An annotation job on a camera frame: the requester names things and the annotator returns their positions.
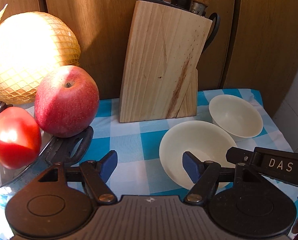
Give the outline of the black scissors in block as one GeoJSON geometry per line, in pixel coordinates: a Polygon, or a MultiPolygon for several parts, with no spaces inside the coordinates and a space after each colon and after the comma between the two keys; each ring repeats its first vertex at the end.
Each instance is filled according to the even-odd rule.
{"type": "Polygon", "coordinates": [[[212,20],[213,28],[211,30],[210,35],[206,39],[206,42],[205,42],[205,45],[203,47],[202,53],[204,53],[206,51],[206,49],[210,46],[210,44],[213,42],[214,38],[216,37],[216,34],[217,34],[219,26],[220,26],[220,21],[221,21],[220,15],[216,12],[213,12],[209,16],[208,19],[212,20]]]}

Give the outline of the red tomato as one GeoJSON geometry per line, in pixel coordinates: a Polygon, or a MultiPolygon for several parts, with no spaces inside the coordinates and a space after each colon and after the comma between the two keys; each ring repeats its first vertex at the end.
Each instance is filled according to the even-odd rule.
{"type": "Polygon", "coordinates": [[[0,165],[16,170],[27,166],[40,153],[40,128],[28,111],[8,107],[0,113],[0,165]]]}

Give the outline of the yellow pomelo in net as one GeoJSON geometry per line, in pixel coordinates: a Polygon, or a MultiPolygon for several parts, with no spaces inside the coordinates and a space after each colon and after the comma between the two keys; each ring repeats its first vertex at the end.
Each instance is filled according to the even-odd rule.
{"type": "Polygon", "coordinates": [[[77,64],[81,49],[73,31],[47,12],[3,18],[0,11],[0,101],[34,101],[38,85],[54,69],[77,64]]]}

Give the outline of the small far cream bowl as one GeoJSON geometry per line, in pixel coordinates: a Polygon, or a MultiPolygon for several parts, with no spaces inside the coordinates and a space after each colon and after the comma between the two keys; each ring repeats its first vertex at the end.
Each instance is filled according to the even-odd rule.
{"type": "Polygon", "coordinates": [[[212,123],[225,130],[234,141],[256,137],[263,130],[259,112],[246,100],[222,94],[209,103],[212,123]]]}

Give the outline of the blue white checkered tablecloth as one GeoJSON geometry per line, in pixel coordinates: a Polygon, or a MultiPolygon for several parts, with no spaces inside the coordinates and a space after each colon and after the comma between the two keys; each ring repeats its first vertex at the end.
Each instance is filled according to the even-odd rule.
{"type": "MultiPolygon", "coordinates": [[[[255,147],[292,152],[288,142],[263,108],[260,92],[253,89],[223,89],[198,92],[197,116],[180,119],[118,122],[119,100],[102,100],[96,118],[92,122],[94,135],[82,161],[100,160],[109,150],[118,153],[118,166],[107,185],[122,201],[123,207],[100,210],[86,228],[64,239],[229,239],[227,233],[216,232],[216,226],[203,210],[177,206],[176,202],[188,190],[173,182],[163,170],[159,160],[159,145],[164,134],[173,126],[190,120],[211,122],[208,106],[217,95],[228,94],[248,101],[261,115],[264,127],[255,138],[237,142],[245,150],[255,147]],[[172,209],[156,202],[144,200],[167,200],[172,209]],[[144,218],[133,222],[139,211],[144,218]]],[[[15,190],[12,186],[0,189],[0,239],[10,239],[13,233],[5,217],[5,206],[15,190]]]]}

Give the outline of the wooden knife block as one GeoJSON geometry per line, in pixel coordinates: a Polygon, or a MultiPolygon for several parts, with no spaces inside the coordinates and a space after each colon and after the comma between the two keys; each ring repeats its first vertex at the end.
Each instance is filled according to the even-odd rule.
{"type": "Polygon", "coordinates": [[[212,20],[148,1],[135,4],[120,93],[120,122],[197,113],[197,64],[212,20]]]}

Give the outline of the red apple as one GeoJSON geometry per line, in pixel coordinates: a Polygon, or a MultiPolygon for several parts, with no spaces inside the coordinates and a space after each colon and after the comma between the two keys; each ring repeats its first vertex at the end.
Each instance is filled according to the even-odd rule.
{"type": "Polygon", "coordinates": [[[43,131],[68,138],[92,123],[99,103],[99,89],[93,78],[81,67],[62,66],[38,86],[34,117],[43,131]]]}

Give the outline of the steel pan with lid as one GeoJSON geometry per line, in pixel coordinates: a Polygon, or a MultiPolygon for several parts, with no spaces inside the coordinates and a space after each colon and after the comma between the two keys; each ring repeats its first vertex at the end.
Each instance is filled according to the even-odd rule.
{"type": "MultiPolygon", "coordinates": [[[[14,107],[0,101],[0,113],[14,107]]],[[[14,194],[34,177],[57,162],[70,167],[78,163],[90,146],[94,130],[88,126],[81,133],[69,138],[53,137],[41,131],[40,153],[33,163],[16,170],[0,165],[0,194],[14,194]]]]}

